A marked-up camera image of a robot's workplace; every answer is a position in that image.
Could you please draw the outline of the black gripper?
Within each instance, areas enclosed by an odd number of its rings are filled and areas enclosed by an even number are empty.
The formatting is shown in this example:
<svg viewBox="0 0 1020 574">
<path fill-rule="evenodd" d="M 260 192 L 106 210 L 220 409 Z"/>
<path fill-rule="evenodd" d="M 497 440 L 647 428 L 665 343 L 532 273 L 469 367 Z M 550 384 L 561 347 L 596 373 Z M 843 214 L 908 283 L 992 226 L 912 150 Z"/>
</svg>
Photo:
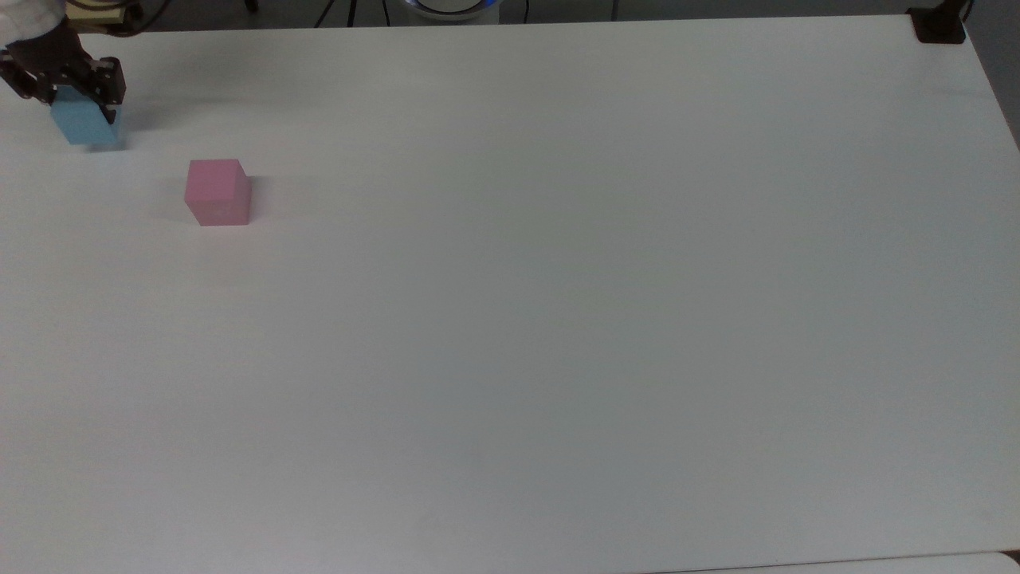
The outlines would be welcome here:
<svg viewBox="0 0 1020 574">
<path fill-rule="evenodd" d="M 56 27 L 40 37 L 7 45 L 2 49 L 1 73 L 22 99 L 51 106 L 59 87 L 73 88 L 100 106 L 109 126 L 116 126 L 123 117 L 125 79 L 120 61 L 112 56 L 92 57 L 72 28 Z"/>
</svg>

